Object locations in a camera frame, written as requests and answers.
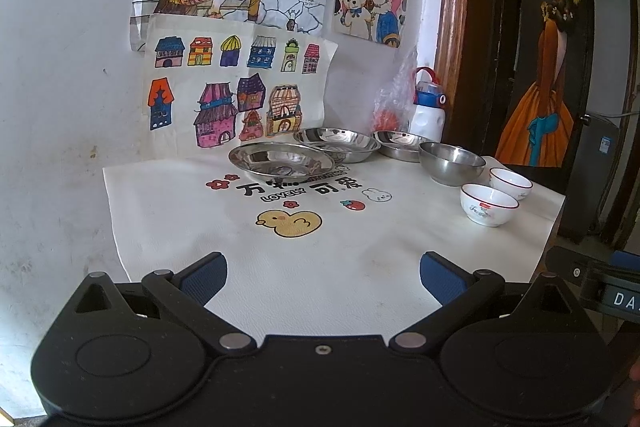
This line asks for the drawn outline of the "white ceramic bowl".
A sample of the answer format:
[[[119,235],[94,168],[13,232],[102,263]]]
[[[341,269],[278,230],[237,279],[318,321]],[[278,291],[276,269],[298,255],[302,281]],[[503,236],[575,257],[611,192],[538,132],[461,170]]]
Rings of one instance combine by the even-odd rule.
[[[533,190],[533,182],[506,168],[489,169],[489,184],[497,191],[506,193],[516,200],[523,200]]]
[[[460,187],[460,204],[466,217],[477,225],[489,228],[505,225],[520,207],[520,203],[512,196],[475,183]]]

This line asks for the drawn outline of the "steel bowl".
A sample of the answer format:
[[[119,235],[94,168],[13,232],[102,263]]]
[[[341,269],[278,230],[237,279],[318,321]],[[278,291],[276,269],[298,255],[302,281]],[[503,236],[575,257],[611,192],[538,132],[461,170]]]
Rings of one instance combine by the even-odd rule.
[[[419,145],[421,167],[437,183],[462,186],[475,182],[486,167],[486,160],[460,146],[438,142]]]

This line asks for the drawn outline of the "steel plate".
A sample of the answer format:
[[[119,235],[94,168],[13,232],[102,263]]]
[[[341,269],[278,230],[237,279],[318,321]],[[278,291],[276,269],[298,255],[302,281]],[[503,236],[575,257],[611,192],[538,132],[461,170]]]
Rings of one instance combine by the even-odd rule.
[[[424,136],[394,130],[378,130],[372,136],[380,144],[378,153],[405,162],[419,162],[420,145],[431,143]]]
[[[316,148],[293,143],[259,142],[232,148],[231,164],[260,179],[304,181],[331,172],[335,161]]]
[[[332,127],[298,130],[293,138],[300,144],[323,150],[336,165],[363,162],[381,147],[372,135]]]

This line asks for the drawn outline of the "grey appliance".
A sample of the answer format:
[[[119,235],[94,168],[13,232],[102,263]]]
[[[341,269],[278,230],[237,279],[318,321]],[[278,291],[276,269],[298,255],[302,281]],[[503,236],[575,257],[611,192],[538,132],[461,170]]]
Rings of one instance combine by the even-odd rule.
[[[568,180],[560,234],[579,243],[596,223],[618,161],[620,127],[595,113],[582,117],[582,132]]]

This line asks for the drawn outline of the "white blue water bottle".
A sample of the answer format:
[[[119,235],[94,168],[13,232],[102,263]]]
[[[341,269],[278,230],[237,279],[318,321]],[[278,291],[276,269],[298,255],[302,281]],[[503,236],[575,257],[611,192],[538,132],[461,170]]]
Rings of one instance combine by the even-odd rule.
[[[411,74],[414,83],[414,112],[409,132],[432,142],[442,141],[446,122],[446,94],[431,67],[417,67]]]

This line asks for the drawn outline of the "red ball in bag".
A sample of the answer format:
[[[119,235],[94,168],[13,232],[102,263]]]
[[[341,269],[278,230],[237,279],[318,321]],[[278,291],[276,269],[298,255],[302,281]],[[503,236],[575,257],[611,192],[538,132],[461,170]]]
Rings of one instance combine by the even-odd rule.
[[[400,120],[397,114],[390,109],[379,109],[374,115],[374,131],[397,131],[400,129]]]

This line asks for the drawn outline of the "clear plastic bag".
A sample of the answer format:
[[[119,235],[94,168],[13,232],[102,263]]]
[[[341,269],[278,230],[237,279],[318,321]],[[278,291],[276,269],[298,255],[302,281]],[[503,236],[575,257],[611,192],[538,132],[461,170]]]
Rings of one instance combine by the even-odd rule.
[[[374,115],[379,109],[393,110],[400,120],[400,129],[407,131],[413,112],[414,83],[411,74],[416,68],[416,48],[413,46],[402,59],[391,80],[386,80],[373,102],[370,129],[373,130]]]

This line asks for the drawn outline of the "houses drawing paper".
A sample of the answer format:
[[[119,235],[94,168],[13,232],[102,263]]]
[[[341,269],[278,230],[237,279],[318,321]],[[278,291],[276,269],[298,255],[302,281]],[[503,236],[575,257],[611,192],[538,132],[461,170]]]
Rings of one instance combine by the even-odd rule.
[[[142,157],[225,152],[320,126],[336,50],[300,32],[153,16],[142,69]]]

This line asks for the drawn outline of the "orange dress girl painting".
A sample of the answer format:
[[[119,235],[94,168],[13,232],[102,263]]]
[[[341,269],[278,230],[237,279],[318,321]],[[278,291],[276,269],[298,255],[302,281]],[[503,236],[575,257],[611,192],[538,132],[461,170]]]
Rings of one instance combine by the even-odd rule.
[[[522,0],[520,48],[495,158],[559,169],[586,105],[593,0]]]

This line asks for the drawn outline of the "wooden door frame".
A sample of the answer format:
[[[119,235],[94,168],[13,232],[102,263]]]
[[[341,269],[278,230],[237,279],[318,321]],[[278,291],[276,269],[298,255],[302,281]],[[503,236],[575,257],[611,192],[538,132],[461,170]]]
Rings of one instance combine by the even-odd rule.
[[[442,141],[480,153],[488,124],[499,0],[442,0],[435,70],[447,98]]]

